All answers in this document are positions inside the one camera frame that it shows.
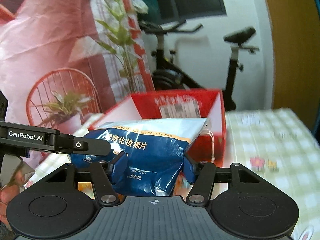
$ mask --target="handlebar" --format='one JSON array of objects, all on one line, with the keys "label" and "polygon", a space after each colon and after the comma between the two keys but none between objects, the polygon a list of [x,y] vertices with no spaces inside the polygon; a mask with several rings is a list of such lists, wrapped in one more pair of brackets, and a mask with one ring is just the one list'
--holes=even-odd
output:
[{"label": "handlebar", "polygon": [[163,29],[160,25],[154,23],[141,21],[139,22],[140,29],[145,32],[145,34],[167,34],[167,33],[195,33],[203,28],[202,24],[199,24],[193,30],[177,30],[180,26],[184,25],[187,21],[181,20],[176,25],[169,29]]}]

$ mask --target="circular pad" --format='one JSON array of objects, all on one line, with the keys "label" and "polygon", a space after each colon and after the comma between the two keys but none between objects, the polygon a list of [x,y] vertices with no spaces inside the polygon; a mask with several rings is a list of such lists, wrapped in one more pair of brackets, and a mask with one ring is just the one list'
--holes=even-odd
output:
[{"label": "circular pad", "polygon": [[239,202],[240,210],[252,217],[266,217],[276,210],[276,204],[265,197],[250,196]]},{"label": "circular pad", "polygon": [[62,239],[92,219],[95,207],[85,193],[65,187],[55,193],[52,187],[48,183],[47,194],[30,187],[10,201],[7,218],[15,234],[30,239]]},{"label": "circular pad", "polygon": [[257,193],[225,191],[212,200],[216,223],[244,239],[278,239],[292,232],[299,209],[282,192]]},{"label": "circular pad", "polygon": [[117,197],[114,195],[104,195],[101,197],[101,201],[105,203],[112,203],[117,200]]},{"label": "circular pad", "polygon": [[67,207],[63,198],[44,196],[31,202],[29,210],[39,217],[53,217],[62,213]]}]

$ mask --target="red cardboard box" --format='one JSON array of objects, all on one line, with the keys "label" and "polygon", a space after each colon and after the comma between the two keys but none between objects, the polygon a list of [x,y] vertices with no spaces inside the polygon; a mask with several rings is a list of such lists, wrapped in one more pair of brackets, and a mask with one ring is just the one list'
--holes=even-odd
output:
[{"label": "red cardboard box", "polygon": [[[226,120],[221,90],[164,90],[131,94],[108,110],[89,130],[94,130],[106,122],[194,117],[210,119],[207,128],[214,136],[214,163],[222,167],[226,145]],[[200,135],[188,150],[188,154],[195,161],[211,161],[211,137]]]}]

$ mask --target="bike seat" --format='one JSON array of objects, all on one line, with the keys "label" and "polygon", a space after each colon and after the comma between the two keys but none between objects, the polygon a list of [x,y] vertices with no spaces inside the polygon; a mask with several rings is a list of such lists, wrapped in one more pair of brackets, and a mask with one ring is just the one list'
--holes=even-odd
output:
[{"label": "bike seat", "polygon": [[240,30],[238,32],[228,34],[228,35],[224,36],[223,39],[224,39],[224,41],[236,43],[236,44],[240,45],[242,43],[245,43],[255,33],[256,33],[256,30],[253,27],[247,27],[247,28]]}]

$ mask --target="checkered tablecloth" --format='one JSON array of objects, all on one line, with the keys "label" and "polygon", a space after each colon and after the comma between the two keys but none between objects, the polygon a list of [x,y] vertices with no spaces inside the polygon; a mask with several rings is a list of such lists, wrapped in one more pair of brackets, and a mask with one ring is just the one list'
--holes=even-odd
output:
[{"label": "checkered tablecloth", "polygon": [[[294,240],[320,239],[320,149],[310,131],[290,109],[226,114],[224,167],[241,163],[292,197],[300,217]],[[77,133],[86,133],[85,127]],[[64,163],[66,155],[51,154],[31,178],[38,181]],[[226,188],[216,187],[216,194]]]}]

